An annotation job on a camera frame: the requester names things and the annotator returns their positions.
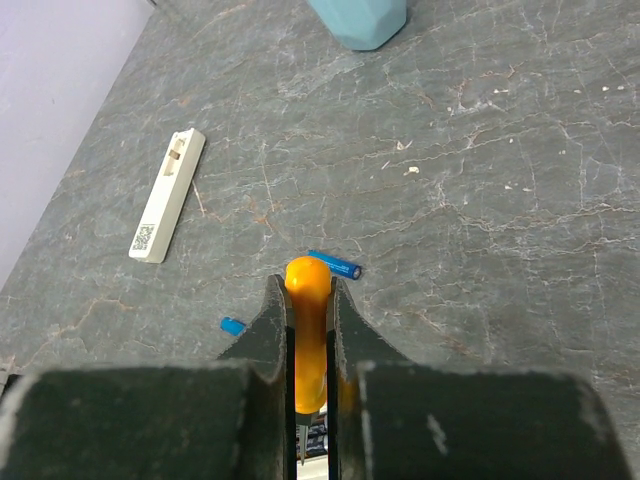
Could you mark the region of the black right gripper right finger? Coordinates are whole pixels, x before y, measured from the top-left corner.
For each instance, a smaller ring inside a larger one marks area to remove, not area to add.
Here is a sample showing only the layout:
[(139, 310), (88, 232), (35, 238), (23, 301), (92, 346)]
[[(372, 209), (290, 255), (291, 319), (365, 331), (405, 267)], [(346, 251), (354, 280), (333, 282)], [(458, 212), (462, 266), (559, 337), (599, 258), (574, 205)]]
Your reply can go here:
[(347, 283), (328, 305), (333, 479), (628, 479), (598, 394), (539, 368), (409, 360), (358, 312)]

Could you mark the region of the yellow handled screwdriver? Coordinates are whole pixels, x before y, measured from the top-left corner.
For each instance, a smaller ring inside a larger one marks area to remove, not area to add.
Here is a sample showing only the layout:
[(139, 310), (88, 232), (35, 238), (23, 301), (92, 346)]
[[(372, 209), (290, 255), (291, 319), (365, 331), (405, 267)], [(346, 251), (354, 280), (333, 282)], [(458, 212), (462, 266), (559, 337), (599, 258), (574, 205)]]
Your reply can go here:
[(312, 256), (286, 267), (285, 288), (293, 307), (294, 399), (299, 458), (307, 458), (312, 422), (327, 401), (327, 307), (331, 293), (328, 265)]

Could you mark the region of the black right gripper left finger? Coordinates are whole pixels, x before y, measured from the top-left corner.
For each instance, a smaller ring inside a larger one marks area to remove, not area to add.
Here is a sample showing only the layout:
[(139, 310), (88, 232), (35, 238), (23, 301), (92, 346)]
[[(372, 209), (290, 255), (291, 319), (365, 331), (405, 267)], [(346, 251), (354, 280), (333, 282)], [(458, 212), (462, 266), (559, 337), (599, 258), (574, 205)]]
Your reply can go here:
[(293, 479), (292, 313), (284, 281), (216, 360), (22, 376), (1, 400), (5, 479)]

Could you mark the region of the blue battery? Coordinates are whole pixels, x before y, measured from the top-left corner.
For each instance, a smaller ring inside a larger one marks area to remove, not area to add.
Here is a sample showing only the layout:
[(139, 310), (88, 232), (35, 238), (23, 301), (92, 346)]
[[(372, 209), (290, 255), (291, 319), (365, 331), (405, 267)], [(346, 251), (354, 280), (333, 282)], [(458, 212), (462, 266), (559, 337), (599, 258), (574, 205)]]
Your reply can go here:
[(234, 337), (237, 337), (244, 332), (246, 325), (234, 318), (223, 317), (220, 321), (220, 329)]
[(358, 280), (362, 275), (362, 267), (358, 264), (316, 250), (309, 250), (308, 255), (322, 260), (332, 273), (344, 278)]

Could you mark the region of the white remote control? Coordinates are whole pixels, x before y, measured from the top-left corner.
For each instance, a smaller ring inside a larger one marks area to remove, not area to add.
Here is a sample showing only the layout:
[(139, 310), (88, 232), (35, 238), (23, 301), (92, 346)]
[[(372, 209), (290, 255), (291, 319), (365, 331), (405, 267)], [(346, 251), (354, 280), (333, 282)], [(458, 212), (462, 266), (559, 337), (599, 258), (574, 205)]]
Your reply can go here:
[(306, 431), (305, 455), (301, 451), (301, 426), (296, 426), (297, 478), (327, 480), (329, 478), (329, 436), (327, 406), (313, 417), (313, 422), (303, 427)]

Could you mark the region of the white remote with QR label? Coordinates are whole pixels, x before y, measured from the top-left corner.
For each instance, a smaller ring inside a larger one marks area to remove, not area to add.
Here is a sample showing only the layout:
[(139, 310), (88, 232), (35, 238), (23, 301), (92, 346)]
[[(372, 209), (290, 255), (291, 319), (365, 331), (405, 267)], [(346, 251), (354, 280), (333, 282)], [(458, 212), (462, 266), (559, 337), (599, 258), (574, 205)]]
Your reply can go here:
[(205, 141), (195, 128), (172, 135), (129, 247), (130, 258), (164, 261)]

